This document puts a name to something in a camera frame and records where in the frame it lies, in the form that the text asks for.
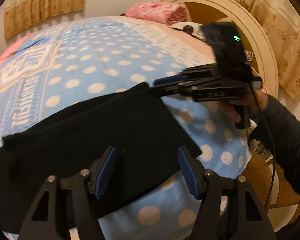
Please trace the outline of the dark sleeved right forearm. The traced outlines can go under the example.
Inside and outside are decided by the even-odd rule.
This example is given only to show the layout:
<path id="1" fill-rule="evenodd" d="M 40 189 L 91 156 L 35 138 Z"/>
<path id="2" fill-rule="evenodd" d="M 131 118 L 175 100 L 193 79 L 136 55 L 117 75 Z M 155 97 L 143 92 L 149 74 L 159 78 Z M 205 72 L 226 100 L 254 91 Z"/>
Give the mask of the dark sleeved right forearm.
<path id="1" fill-rule="evenodd" d="M 256 114 L 253 121 L 257 127 L 249 139 L 262 142 L 276 156 L 286 180 L 300 195 L 300 122 L 277 99 L 268 96 L 268 104 Z"/>

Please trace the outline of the person right hand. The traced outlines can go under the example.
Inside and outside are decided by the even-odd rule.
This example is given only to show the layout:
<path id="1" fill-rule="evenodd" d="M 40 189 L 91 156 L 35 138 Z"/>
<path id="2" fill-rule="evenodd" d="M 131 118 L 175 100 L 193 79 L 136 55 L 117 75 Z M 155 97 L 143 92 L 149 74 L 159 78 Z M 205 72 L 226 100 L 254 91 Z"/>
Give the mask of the person right hand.
<path id="1" fill-rule="evenodd" d="M 268 95 L 258 89 L 253 93 L 249 92 L 246 96 L 240 99 L 220 101 L 218 102 L 218 107 L 229 121 L 236 124 L 241 121 L 239 113 L 235 110 L 236 106 L 246 107 L 250 117 L 253 117 L 258 113 L 258 107 L 260 110 L 265 110 L 267 104 Z"/>

